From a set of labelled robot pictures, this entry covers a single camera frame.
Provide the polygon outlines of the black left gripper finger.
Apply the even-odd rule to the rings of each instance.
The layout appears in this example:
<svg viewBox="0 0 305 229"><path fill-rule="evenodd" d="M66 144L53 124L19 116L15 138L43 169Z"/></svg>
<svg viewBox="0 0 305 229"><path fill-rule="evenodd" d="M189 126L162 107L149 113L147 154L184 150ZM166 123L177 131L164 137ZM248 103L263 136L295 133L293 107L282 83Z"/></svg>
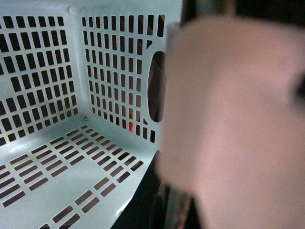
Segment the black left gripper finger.
<svg viewBox="0 0 305 229"><path fill-rule="evenodd" d="M164 197L160 193L161 180L155 165L157 150L131 201L113 224L113 229L162 229L165 221Z"/></svg>

